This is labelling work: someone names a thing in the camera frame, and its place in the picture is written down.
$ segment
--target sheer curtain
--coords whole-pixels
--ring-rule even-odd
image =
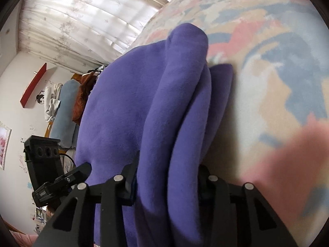
[[[75,72],[108,64],[171,0],[24,0],[19,49]]]

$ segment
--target folded purple fabric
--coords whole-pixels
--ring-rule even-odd
[[[119,174],[140,150],[138,192],[124,207],[128,246],[201,246],[198,166],[224,113],[229,64],[207,67],[208,39],[192,24],[167,40],[137,47],[100,75],[82,117],[76,164],[87,184]],[[95,242],[99,244],[100,207]]]

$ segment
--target picture frame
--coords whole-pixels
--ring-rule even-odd
[[[12,130],[0,122],[0,169],[5,168],[5,158]]]

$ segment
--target black device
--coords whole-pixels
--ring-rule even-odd
[[[32,136],[25,142],[24,152],[35,184],[32,196],[36,205],[58,203],[33,247],[92,247],[95,205],[99,203],[101,247],[127,246],[122,206],[132,206],[135,201],[139,153],[120,175],[88,186],[84,181],[91,173],[89,163],[59,175],[63,170],[58,140]],[[71,190],[73,183],[78,185]],[[201,165],[198,199],[205,247],[297,247],[286,226],[252,183],[227,184]]]
[[[53,209],[72,191],[71,186],[84,182],[92,171],[84,163],[64,174],[60,161],[60,140],[31,136],[24,143],[25,161],[33,186],[32,197],[37,207],[51,206]]]

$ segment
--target white wall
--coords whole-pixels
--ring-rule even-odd
[[[4,220],[18,230],[34,234],[35,212],[32,204],[32,189],[24,162],[23,143],[32,134],[44,136],[47,122],[44,120],[43,105],[38,104],[36,95],[53,83],[65,83],[72,77],[69,71],[47,63],[47,72],[34,89],[26,108],[20,99],[25,89],[45,62],[30,54],[19,52],[0,76],[0,121],[12,129],[8,143],[4,170],[0,169],[0,214]]]
[[[20,1],[0,31],[0,76],[17,54]]]

